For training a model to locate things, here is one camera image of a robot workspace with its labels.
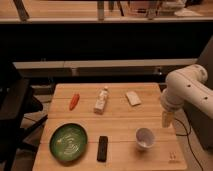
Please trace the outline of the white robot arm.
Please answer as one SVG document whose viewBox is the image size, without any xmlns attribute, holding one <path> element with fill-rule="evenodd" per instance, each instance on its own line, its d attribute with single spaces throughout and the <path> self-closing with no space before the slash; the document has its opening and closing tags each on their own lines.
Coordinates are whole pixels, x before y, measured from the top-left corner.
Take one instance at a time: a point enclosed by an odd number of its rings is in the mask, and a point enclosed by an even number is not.
<svg viewBox="0 0 213 171">
<path fill-rule="evenodd" d="M 166 76 L 166 88 L 160 95 L 163 128 L 170 126 L 173 114 L 185 101 L 213 119 L 213 90 L 204 85 L 207 79 L 207 70 L 198 64 L 174 70 Z"/>
</svg>

